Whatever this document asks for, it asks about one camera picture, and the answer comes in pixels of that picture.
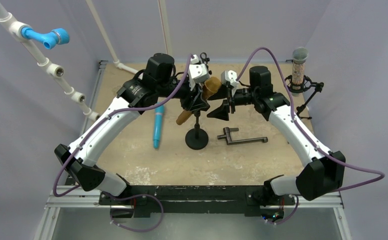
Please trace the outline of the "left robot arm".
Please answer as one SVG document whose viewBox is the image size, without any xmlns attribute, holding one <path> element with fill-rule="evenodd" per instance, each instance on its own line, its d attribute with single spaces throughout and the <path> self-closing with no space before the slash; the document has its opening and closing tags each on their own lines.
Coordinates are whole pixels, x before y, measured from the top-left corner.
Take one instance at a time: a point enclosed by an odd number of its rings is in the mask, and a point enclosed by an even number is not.
<svg viewBox="0 0 388 240">
<path fill-rule="evenodd" d="M 58 181 L 67 172 L 84 191 L 100 190 L 111 194 L 120 205 L 131 197 L 130 184 L 117 173 L 97 166 L 99 157 L 117 135 L 145 111 L 154 110 L 171 99 L 180 99 L 185 109 L 198 104 L 208 106 L 202 98 L 202 87 L 210 77 L 206 53 L 189 55 L 181 78 L 177 78 L 175 60 L 156 53 L 146 67 L 126 81 L 117 91 L 107 110 L 69 145 L 59 144 L 54 153 L 62 167 Z"/>
</svg>

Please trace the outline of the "black round-base microphone stand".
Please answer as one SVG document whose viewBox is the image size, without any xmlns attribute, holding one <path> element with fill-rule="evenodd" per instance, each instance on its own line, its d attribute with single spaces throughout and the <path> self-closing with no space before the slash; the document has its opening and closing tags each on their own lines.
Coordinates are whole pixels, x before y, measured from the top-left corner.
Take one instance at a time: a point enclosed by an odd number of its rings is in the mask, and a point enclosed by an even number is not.
<svg viewBox="0 0 388 240">
<path fill-rule="evenodd" d="M 209 137 L 207 132 L 201 128 L 199 123 L 201 111 L 196 111 L 194 116 L 195 124 L 194 127 L 186 133 L 185 143 L 192 150 L 201 150 L 208 145 Z"/>
</svg>

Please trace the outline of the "black tripod microphone stand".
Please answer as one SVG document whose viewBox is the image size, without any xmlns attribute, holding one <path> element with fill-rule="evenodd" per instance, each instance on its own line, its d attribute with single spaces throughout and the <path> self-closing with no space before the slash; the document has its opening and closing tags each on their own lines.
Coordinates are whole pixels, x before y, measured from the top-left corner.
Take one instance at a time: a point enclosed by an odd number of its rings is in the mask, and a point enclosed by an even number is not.
<svg viewBox="0 0 388 240">
<path fill-rule="evenodd" d="M 200 61 L 202 64 L 204 64 L 208 67 L 208 63 L 210 62 L 210 58 L 208 57 L 206 52 L 202 52 L 200 54 Z"/>
</svg>

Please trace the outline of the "gold microphone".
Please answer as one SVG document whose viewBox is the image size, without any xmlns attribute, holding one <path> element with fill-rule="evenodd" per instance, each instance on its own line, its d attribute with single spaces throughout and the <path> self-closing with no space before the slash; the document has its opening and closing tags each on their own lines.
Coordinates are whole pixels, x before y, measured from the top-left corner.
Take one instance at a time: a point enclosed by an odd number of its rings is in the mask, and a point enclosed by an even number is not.
<svg viewBox="0 0 388 240">
<path fill-rule="evenodd" d="M 212 76 L 208 80 L 202 83 L 202 85 L 198 85 L 199 87 L 202 87 L 203 90 L 203 99 L 208 100 L 211 96 L 216 94 L 218 90 L 221 88 L 221 80 L 215 76 Z M 196 111 L 186 111 L 182 110 L 182 112 L 179 114 L 179 116 L 176 118 L 176 124 L 177 125 L 182 125 L 185 123 L 189 117 Z"/>
</svg>

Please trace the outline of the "blue microphone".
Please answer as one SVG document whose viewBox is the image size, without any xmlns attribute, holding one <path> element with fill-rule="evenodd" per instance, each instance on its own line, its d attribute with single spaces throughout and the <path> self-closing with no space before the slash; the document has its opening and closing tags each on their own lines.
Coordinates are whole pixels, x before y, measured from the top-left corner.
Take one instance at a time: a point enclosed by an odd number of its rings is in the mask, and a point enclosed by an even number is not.
<svg viewBox="0 0 388 240">
<path fill-rule="evenodd" d="M 162 105 L 155 109 L 155 118 L 154 118 L 154 131 L 153 131 L 153 148 L 158 149 L 161 140 L 161 130 L 163 116 L 165 112 L 165 107 Z"/>
</svg>

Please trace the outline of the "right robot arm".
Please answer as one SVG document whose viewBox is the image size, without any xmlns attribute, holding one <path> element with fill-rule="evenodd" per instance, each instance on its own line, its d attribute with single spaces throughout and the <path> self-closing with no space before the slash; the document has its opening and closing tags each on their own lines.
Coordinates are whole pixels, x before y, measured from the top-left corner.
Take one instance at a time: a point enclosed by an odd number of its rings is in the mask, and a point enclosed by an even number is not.
<svg viewBox="0 0 388 240">
<path fill-rule="evenodd" d="M 249 70 L 250 85 L 238 88 L 237 73 L 221 74 L 221 89 L 212 99 L 223 99 L 222 105 L 207 116 L 228 120 L 236 106 L 253 105 L 268 122 L 276 127 L 298 155 L 303 170 L 297 176 L 276 176 L 263 184 L 261 198 L 270 204 L 283 195 L 300 195 L 308 201 L 342 186 L 346 159 L 340 151 L 332 151 L 322 144 L 292 113 L 289 100 L 273 90 L 271 73 L 265 66 Z"/>
</svg>

